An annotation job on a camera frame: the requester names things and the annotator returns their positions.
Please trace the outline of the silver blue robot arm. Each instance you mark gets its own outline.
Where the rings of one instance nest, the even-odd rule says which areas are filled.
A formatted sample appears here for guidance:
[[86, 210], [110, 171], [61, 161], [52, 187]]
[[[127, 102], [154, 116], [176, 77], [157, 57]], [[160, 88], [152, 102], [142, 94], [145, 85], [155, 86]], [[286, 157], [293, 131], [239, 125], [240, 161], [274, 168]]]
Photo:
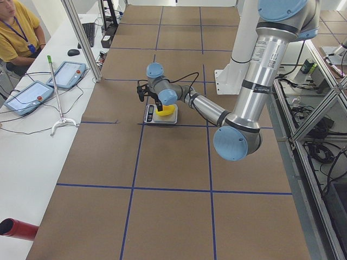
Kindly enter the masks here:
[[279, 66], [291, 42], [314, 38], [319, 28], [319, 1], [259, 1], [258, 35], [249, 67], [241, 84], [236, 105], [229, 112], [196, 92], [164, 76], [159, 63], [146, 69], [147, 83], [137, 86], [140, 101], [150, 96], [159, 111], [177, 101], [186, 103], [202, 117], [218, 126], [213, 143], [225, 160], [241, 160], [262, 143], [259, 117], [272, 91]]

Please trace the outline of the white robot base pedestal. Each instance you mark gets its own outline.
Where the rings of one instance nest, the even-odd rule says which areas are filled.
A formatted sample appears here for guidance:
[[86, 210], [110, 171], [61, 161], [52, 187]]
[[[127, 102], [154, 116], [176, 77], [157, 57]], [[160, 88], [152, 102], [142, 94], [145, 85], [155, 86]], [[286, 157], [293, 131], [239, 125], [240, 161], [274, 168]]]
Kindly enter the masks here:
[[250, 59], [258, 39], [255, 31], [259, 20], [258, 1], [238, 1], [240, 23], [236, 33], [230, 62], [222, 70], [215, 70], [218, 95], [238, 95], [246, 76]]

